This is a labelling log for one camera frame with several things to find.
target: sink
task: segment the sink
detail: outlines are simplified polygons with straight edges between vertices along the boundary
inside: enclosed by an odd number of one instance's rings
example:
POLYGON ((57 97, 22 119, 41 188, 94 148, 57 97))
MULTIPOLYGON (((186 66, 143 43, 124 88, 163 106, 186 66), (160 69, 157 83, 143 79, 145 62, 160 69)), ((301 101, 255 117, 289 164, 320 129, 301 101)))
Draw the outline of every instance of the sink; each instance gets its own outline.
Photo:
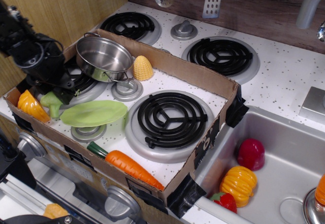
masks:
POLYGON ((248 205, 238 208, 237 215, 212 201, 201 201, 200 208, 226 223, 305 223, 303 199, 325 173, 325 133, 249 106, 235 128, 222 127, 194 173, 207 197, 219 192, 225 173, 238 165, 236 152, 247 138, 265 148, 265 164, 254 171, 258 182, 248 205))

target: black coil burner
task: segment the black coil burner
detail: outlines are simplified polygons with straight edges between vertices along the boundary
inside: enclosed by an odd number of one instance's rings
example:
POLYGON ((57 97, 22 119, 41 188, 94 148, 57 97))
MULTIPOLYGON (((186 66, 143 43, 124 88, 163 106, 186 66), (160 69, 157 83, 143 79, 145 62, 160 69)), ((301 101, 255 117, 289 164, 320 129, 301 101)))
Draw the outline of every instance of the black coil burner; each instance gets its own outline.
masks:
POLYGON ((248 67, 253 54, 242 44, 231 40, 202 39, 190 50, 189 60, 230 76, 248 67))
POLYGON ((80 92, 84 91, 88 87, 96 84, 96 80, 91 77, 85 75, 76 63, 76 57, 74 56, 72 59, 67 61, 64 64, 64 67, 67 69, 69 76, 72 78, 73 82, 75 83, 75 90, 79 90, 80 92), (76 74, 72 74, 70 70, 78 70, 80 72, 76 74))
POLYGON ((124 12, 107 18, 100 29, 125 36, 133 40, 140 39, 147 31, 154 31, 152 20, 141 13, 124 12))
POLYGON ((150 95, 138 110, 138 122, 150 148, 175 148, 193 143, 208 117, 193 98, 176 92, 150 95))

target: cardboard box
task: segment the cardboard box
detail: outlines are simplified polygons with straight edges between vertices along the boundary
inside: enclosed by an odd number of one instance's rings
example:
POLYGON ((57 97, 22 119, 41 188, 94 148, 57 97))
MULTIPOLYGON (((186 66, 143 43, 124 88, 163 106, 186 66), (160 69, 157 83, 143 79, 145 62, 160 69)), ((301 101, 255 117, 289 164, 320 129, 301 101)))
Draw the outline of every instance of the cardboard box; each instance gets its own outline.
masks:
MULTIPOLYGON (((227 102, 222 108, 220 114, 215 118, 212 125, 210 125, 209 129, 205 132, 204 136, 197 144, 197 147, 187 159, 183 168, 169 182, 164 191, 160 191, 140 180, 134 179, 133 177, 125 174, 116 167, 110 165, 103 159, 88 151, 79 143, 55 131, 46 123, 42 123, 19 110, 16 106, 21 93, 17 88, 12 89, 6 95, 5 99, 7 100, 7 103, 12 112, 18 117, 30 123, 33 131, 37 134, 50 139, 51 141, 60 145, 62 148, 68 148, 73 152, 80 154, 97 172, 102 173, 113 181, 124 186, 126 189, 131 189, 139 198, 144 199, 146 203, 155 206, 155 200, 158 200, 158 202, 161 201, 165 207, 173 209, 173 203, 177 203, 176 205, 179 205, 179 200, 175 200, 175 196, 173 197, 172 193, 175 193, 175 191, 177 191, 178 186, 184 180, 185 181, 183 183, 187 184, 188 177, 192 179, 195 178, 193 172, 195 171, 195 168, 201 161, 202 157, 205 155, 206 150, 211 147, 216 134, 218 133, 222 124, 225 122, 227 109, 234 101, 239 91, 240 85, 235 81, 228 79, 227 77, 220 75, 206 67, 184 61, 146 44, 136 42, 122 36, 117 36, 101 29, 97 29, 95 32, 97 32, 103 38, 113 40, 124 46, 134 57, 137 57, 138 55, 144 55, 149 59, 154 68, 227 99, 227 102)), ((64 52, 66 60, 69 60, 75 54, 75 44, 68 47, 64 52)), ((186 208, 185 210, 175 210, 173 212, 178 217, 181 217, 182 213, 179 212, 184 211, 186 212, 186 208)))

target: sink drain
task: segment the sink drain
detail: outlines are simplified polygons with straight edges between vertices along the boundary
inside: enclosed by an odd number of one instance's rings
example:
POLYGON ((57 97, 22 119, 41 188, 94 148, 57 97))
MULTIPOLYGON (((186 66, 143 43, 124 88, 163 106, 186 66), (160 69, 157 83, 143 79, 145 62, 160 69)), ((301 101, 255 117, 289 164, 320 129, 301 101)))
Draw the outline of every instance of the sink drain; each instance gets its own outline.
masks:
POLYGON ((280 214, 289 224, 304 224, 303 202, 298 199, 288 198, 282 201, 280 205, 280 214))

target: wooden wall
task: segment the wooden wall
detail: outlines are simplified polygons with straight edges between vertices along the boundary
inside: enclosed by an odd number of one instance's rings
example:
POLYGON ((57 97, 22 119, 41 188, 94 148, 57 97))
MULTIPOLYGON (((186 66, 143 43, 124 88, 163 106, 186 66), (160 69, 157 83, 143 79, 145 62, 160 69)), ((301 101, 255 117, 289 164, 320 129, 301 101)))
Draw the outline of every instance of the wooden wall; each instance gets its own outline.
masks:
MULTIPOLYGON (((124 5, 127 0, 4 0, 27 17, 34 30, 68 46, 83 33, 124 5)), ((16 86, 25 74, 11 57, 0 55, 0 95, 16 86)))
POLYGON ((309 29, 296 27, 303 0, 221 0, 220 17, 215 19, 202 18, 205 0, 176 0, 170 8, 161 8, 154 0, 129 1, 325 54, 325 43, 316 38, 325 20, 325 0, 320 2, 309 29))

